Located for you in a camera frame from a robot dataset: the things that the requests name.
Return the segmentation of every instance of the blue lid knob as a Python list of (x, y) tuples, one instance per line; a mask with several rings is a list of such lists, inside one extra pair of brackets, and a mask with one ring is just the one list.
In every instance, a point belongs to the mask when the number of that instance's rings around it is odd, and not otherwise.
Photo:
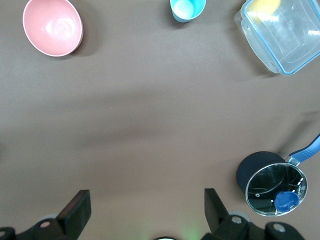
[(288, 212), (294, 205), (299, 204), (299, 196), (292, 191), (281, 191), (279, 192), (274, 201), (274, 206), (281, 212)]

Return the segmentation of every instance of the saucepan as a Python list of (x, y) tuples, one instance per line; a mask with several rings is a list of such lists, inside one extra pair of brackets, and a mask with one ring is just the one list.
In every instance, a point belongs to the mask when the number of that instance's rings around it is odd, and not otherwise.
[(240, 163), (236, 181), (249, 207), (262, 216), (281, 216), (293, 211), (305, 198), (308, 182), (298, 167), (320, 151), (320, 134), (286, 160), (269, 151), (255, 152)]

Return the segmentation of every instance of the light blue cup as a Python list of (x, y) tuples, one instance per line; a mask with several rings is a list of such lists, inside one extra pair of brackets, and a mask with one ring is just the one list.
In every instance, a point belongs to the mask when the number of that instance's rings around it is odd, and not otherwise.
[(170, 5), (175, 20), (186, 23), (202, 13), (206, 0), (170, 0)]

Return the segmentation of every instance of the screw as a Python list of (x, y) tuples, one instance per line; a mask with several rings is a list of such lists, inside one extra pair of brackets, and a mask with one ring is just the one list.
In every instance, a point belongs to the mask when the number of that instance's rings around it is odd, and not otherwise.
[(238, 216), (233, 216), (233, 217), (231, 218), (231, 220), (232, 220), (232, 222), (234, 222), (235, 224), (241, 224), (241, 223), (242, 223), (241, 218), (238, 217)]
[(41, 223), (40, 228), (44, 229), (46, 227), (48, 227), (50, 225), (49, 221), (44, 221), (43, 223)]
[(280, 233), (284, 233), (284, 232), (286, 231), (285, 227), (282, 226), (282, 225), (279, 224), (279, 223), (273, 224), (273, 228), (274, 228), (275, 230), (277, 230), (278, 232), (280, 232)]

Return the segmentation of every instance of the bowl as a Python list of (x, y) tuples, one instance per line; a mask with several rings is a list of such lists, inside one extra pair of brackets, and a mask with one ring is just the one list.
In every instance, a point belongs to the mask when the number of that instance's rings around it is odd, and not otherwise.
[(67, 0), (30, 0), (23, 11), (24, 32), (40, 52), (61, 57), (72, 53), (83, 38), (83, 24)]

